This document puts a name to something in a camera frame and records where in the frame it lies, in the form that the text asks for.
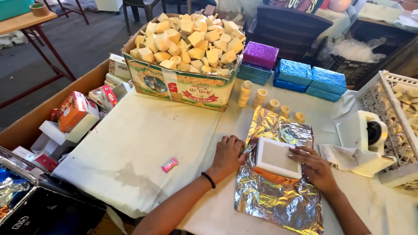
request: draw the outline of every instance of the forearm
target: forearm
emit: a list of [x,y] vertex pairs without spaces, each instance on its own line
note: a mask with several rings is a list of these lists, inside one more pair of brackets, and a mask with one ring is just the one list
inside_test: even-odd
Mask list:
[[194,204],[211,188],[212,185],[206,177],[198,177],[145,216],[132,235],[167,235],[171,233]]
[[324,193],[324,195],[333,209],[345,235],[371,234],[340,189],[333,193]]

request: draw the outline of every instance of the teal foil-wrapped block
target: teal foil-wrapped block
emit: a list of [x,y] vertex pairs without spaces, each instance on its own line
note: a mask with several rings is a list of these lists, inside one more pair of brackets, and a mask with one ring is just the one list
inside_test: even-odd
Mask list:
[[331,102],[337,102],[341,98],[341,95],[336,95],[336,94],[332,94],[329,92],[321,91],[312,87],[308,87],[308,89],[306,89],[305,91],[305,94],[315,96],[323,100],[328,100]]
[[276,79],[309,86],[312,81],[311,66],[287,59],[281,59],[276,67]]
[[259,84],[262,86],[264,86],[267,83],[267,79],[265,78],[254,76],[251,74],[246,74],[241,71],[237,73],[237,78],[242,79],[242,80],[248,80],[248,81],[251,81],[252,83]]
[[309,87],[340,96],[347,91],[344,74],[318,67],[312,69],[312,82]]
[[271,69],[263,68],[261,66],[247,62],[241,62],[240,72],[258,76],[264,79],[268,79],[271,76]]
[[274,79],[273,86],[290,90],[290,91],[294,91],[294,92],[300,92],[300,93],[304,93],[307,88],[306,86],[303,86],[303,85],[299,85],[299,84],[291,83],[291,82],[285,82],[285,81],[278,80],[278,79]]

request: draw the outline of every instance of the black beaded bracelet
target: black beaded bracelet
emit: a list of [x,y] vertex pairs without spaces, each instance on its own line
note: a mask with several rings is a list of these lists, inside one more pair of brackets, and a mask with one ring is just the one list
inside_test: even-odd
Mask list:
[[202,173],[200,173],[201,175],[203,175],[203,176],[205,176],[206,178],[208,178],[208,180],[210,181],[210,183],[212,184],[212,188],[214,189],[214,188],[216,188],[216,185],[215,185],[215,183],[213,182],[213,180],[212,180],[212,178],[208,175],[208,174],[206,174],[206,172],[204,172],[204,171],[202,171]]

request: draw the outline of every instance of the white plastic crate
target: white plastic crate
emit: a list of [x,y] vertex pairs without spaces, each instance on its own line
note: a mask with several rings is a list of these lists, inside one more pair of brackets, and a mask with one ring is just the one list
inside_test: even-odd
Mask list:
[[356,98],[361,110],[377,114],[386,123],[389,134],[385,155],[398,159],[380,173],[380,182],[418,192],[418,139],[392,91],[395,85],[418,90],[417,79],[379,71],[359,90]]

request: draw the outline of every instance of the floor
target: floor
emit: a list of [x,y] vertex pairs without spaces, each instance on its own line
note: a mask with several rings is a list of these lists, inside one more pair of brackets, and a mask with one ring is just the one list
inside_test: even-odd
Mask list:
[[[166,5],[168,13],[177,13],[177,5]],[[182,13],[187,6],[181,6]],[[61,55],[76,78],[81,77],[109,57],[109,53],[121,54],[120,50],[128,41],[123,11],[121,14],[86,12],[90,25],[81,15],[72,13],[69,18],[60,17],[43,25],[55,49]],[[163,12],[161,3],[153,9],[154,17]],[[133,21],[128,8],[130,28],[134,33],[146,23],[145,12],[139,9],[140,23]],[[51,51],[45,46],[42,51],[51,62],[60,67]],[[55,73],[30,44],[15,45],[0,50],[0,102],[4,102],[23,91],[47,80]],[[61,78],[29,96],[0,109],[0,131],[68,86],[70,81]]]

